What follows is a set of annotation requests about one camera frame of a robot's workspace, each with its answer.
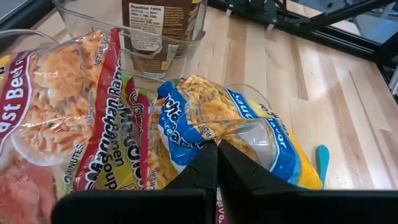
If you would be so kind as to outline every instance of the ramen noodle soup package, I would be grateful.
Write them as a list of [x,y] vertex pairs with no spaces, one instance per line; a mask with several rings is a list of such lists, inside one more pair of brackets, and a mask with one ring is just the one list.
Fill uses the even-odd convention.
[[118,30],[96,31],[0,58],[1,223],[49,223],[60,197],[89,188],[85,169],[102,169],[87,158],[111,139],[119,49]]
[[132,111],[136,105],[134,80],[131,76],[123,75],[121,97],[118,113],[114,122],[114,139],[111,147],[103,159],[103,170],[96,182],[97,189],[107,190],[141,190],[143,188],[139,138],[139,119],[141,112]]
[[226,139],[281,179],[322,187],[297,140],[264,105],[194,75],[164,83],[158,94],[164,100],[160,138],[177,170],[189,164],[204,141]]

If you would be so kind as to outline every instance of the nutrition facts label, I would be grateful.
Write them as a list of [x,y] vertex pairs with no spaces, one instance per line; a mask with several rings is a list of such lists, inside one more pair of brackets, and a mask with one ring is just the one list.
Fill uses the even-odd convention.
[[[164,6],[129,3],[130,27],[152,34],[162,35]],[[149,36],[132,35],[132,45],[137,50],[155,51],[159,41],[149,40]]]

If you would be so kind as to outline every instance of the metal frame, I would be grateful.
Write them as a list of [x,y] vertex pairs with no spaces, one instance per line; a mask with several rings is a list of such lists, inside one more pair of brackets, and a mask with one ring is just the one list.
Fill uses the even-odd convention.
[[286,0],[208,0],[208,5],[374,62],[388,85],[391,70],[398,66],[398,60],[394,60],[398,55],[398,32],[380,44],[331,25],[394,2],[397,1],[367,0],[311,18],[288,11]]

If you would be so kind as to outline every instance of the teal spatula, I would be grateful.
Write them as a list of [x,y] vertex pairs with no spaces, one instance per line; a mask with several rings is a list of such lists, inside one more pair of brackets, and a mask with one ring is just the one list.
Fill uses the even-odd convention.
[[329,149],[324,146],[320,145],[317,147],[317,167],[318,167],[318,175],[322,181],[322,189],[325,188],[325,181],[326,181],[326,172],[328,170],[329,165]]

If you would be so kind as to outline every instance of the salmon-colored package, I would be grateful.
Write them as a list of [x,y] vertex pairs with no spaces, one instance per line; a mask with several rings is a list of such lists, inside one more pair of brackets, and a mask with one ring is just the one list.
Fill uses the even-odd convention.
[[49,223],[60,197],[91,187],[112,138],[119,50],[115,29],[0,58],[1,223]]

